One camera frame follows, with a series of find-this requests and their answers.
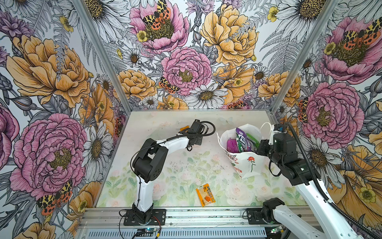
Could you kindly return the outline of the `green chips bag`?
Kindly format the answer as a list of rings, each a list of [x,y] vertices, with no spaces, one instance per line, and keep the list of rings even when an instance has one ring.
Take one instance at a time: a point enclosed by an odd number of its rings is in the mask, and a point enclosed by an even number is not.
[[[247,139],[252,142],[254,148],[258,148],[260,145],[260,142],[251,134],[247,134]]]

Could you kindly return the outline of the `purple snack packet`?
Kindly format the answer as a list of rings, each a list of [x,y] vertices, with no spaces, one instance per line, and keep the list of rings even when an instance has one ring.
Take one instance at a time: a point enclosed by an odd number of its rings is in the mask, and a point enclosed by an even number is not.
[[[240,137],[244,152],[252,151],[252,144],[251,141],[247,139],[247,134],[238,127],[236,128],[236,137],[237,136]]]

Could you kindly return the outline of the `magenta snack bag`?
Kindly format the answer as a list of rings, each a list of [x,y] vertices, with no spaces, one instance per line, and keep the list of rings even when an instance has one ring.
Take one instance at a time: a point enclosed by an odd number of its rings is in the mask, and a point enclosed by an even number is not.
[[[230,153],[239,153],[236,139],[229,139],[226,143],[226,150]]]

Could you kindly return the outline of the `white floral paper bag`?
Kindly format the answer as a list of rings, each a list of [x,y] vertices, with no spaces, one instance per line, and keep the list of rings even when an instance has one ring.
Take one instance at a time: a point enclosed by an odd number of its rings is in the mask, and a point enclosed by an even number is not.
[[[252,143],[252,151],[249,152],[230,153],[226,150],[227,141],[229,139],[236,139],[236,128],[227,130],[222,135],[217,136],[220,147],[224,150],[231,165],[239,174],[240,178],[248,178],[261,174],[264,166],[269,163],[269,159],[266,156],[258,155],[256,153],[257,148],[254,148]],[[264,139],[263,135],[261,134],[261,129],[256,126],[245,124],[238,128],[240,128],[246,134],[251,134],[259,142]]]

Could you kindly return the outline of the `narrow orange snack packet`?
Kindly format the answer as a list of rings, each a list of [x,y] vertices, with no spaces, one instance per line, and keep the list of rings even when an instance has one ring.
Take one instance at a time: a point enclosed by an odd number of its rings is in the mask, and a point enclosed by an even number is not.
[[[196,193],[202,207],[216,202],[208,183],[198,187]]]

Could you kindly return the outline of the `green white snack packet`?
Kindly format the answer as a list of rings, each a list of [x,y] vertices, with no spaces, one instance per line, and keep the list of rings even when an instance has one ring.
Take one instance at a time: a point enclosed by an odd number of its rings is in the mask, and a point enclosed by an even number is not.
[[[236,137],[236,144],[237,144],[237,148],[238,148],[239,153],[244,152],[243,145],[241,143],[240,137],[238,137],[238,136]]]

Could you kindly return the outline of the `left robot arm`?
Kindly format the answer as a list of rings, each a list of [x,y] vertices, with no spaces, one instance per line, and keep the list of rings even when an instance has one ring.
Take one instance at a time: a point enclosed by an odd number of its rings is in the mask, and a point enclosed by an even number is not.
[[[167,156],[178,150],[192,151],[194,145],[201,145],[203,138],[215,133],[216,127],[209,121],[194,120],[167,139],[148,138],[133,155],[130,166],[137,178],[137,198],[132,212],[143,221],[151,218],[153,203],[153,182],[160,176]]]

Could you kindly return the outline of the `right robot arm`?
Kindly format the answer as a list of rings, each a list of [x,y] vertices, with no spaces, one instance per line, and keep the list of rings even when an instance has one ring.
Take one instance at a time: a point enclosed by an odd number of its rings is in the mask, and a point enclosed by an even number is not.
[[[272,131],[269,139],[263,139],[257,152],[266,156],[270,164],[280,170],[278,175],[287,178],[292,186],[301,194],[318,221],[322,232],[305,222],[279,198],[264,202],[262,219],[266,223],[280,223],[300,239],[360,239],[352,225],[357,225],[373,239],[380,236],[368,228],[352,220],[340,210],[318,179],[312,164],[305,157],[298,158],[298,150],[302,144],[297,136],[286,132]]]

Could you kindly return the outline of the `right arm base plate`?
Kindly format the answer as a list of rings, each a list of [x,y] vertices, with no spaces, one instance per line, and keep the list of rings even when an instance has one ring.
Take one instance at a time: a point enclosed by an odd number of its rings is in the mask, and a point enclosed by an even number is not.
[[[264,218],[263,209],[248,208],[244,214],[250,225],[263,225],[268,223]]]

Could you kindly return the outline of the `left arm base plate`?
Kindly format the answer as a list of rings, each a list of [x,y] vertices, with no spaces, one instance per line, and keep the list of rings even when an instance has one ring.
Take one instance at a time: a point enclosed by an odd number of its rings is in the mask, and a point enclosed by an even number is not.
[[[166,209],[152,209],[146,213],[139,210],[127,210],[123,220],[124,226],[164,226],[166,222]]]

